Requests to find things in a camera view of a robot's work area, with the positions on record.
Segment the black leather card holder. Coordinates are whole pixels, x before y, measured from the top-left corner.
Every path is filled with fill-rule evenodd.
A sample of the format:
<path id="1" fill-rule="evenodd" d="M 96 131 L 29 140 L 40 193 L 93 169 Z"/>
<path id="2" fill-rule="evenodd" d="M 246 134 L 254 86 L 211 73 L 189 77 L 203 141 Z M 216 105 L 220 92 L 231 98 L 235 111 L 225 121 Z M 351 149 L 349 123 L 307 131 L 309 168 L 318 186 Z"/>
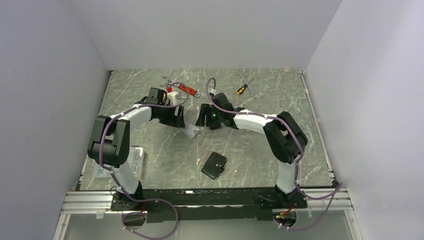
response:
<path id="1" fill-rule="evenodd" d="M 213 151 L 204 163 L 201 172 L 212 180 L 216 180 L 220 176 L 220 174 L 225 170 L 226 163 L 227 157 Z"/>

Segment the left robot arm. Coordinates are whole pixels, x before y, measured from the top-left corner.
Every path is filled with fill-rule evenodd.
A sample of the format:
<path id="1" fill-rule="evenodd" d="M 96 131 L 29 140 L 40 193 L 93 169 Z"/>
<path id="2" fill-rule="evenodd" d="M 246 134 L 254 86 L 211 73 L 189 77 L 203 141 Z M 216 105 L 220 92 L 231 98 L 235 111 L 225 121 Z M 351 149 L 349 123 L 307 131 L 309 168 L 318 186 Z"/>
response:
<path id="1" fill-rule="evenodd" d="M 147 96 L 115 115 L 95 118 L 87 155 L 108 171 L 116 184 L 117 196 L 131 210 L 144 203 L 143 186 L 128 163 L 131 132 L 140 125 L 158 120 L 162 125 L 185 128 L 184 106 L 165 90 L 150 88 Z"/>

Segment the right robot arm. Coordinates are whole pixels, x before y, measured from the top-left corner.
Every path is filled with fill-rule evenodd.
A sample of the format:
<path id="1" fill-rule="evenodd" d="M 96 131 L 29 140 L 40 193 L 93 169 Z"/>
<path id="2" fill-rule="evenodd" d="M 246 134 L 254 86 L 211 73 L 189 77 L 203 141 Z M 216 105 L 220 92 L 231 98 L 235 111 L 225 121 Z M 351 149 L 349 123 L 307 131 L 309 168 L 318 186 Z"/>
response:
<path id="1" fill-rule="evenodd" d="M 270 149 L 278 160 L 276 203 L 287 208 L 295 201 L 299 160 L 304 155 L 308 138 L 287 111 L 264 114 L 244 107 L 233 107 L 224 93 L 209 94 L 210 103 L 200 106 L 197 127 L 210 130 L 222 126 L 235 130 L 250 130 L 265 135 Z"/>

